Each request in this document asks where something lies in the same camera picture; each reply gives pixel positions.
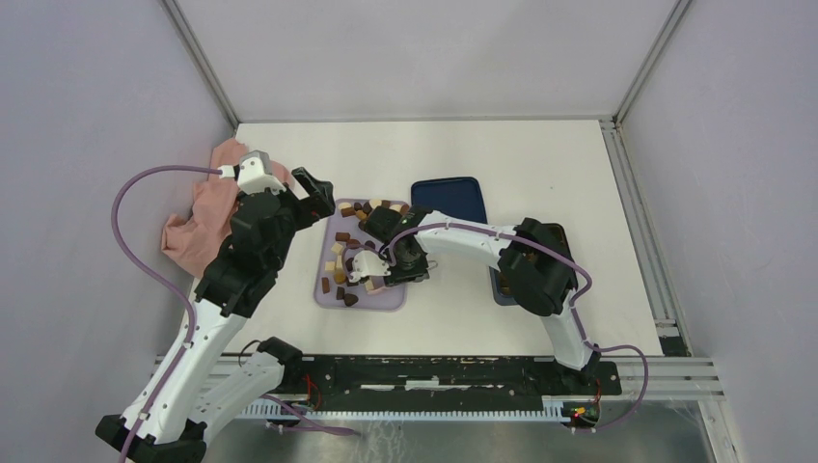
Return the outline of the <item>lilac tray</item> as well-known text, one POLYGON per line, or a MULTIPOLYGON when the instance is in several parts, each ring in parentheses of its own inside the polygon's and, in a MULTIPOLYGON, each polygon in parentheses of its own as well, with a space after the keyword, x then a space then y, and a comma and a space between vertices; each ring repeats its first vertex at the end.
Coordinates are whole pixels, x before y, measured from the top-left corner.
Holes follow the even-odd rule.
POLYGON ((314 284, 314 301, 326 309, 394 312, 406 289, 387 286, 387 264, 375 255, 382 242, 364 231, 373 210, 385 206, 404 213, 408 204, 381 199, 339 199, 327 222, 314 284))

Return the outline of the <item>pink handled tongs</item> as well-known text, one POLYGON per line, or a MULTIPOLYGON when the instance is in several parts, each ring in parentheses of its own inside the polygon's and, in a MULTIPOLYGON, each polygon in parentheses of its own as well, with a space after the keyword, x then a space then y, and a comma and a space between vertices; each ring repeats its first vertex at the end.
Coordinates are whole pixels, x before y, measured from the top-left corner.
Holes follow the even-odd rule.
POLYGON ((370 280, 365 283, 365 290, 367 292, 367 295, 376 295, 387 290, 388 288, 389 287, 386 286, 381 281, 370 280))

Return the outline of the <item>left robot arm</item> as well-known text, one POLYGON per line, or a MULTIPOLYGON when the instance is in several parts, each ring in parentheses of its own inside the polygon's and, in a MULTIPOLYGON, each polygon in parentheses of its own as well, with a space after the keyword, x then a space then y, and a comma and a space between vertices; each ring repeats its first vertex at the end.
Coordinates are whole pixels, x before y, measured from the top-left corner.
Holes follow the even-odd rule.
POLYGON ((301 385, 303 368, 292 360, 299 350, 271 338, 251 356, 248 368, 206 394, 200 392, 224 349, 276 284, 295 234, 335 211, 333 183, 303 167, 292 174, 305 190, 304 198, 260 164, 209 169, 236 184, 239 206, 231 233, 189 297, 134 255, 119 224, 128 190, 145 177, 173 170, 172 165, 160 166, 131 178, 111 210, 112 231, 123 252, 177 296, 185 310, 177 337, 148 385, 121 414, 103 417, 96 427, 96 436, 117 450, 122 462, 200 462, 247 405, 274 388, 286 394, 301 385))

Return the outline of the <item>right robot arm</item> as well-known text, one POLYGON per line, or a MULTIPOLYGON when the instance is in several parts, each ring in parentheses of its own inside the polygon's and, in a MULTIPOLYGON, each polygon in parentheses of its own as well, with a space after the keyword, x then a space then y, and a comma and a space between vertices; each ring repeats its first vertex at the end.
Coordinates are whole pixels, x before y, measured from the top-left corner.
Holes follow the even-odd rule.
POLYGON ((378 206, 364 227, 383 246, 347 246, 355 254, 343 257, 349 282, 419 283, 429 277, 431 255, 459 256, 490 267, 504 276, 517 305, 541 320, 559 365, 559 385, 580 394, 595 382, 595 346, 576 309, 592 279, 543 223, 526 218, 515 226, 490 226, 422 206, 405 213, 378 206))

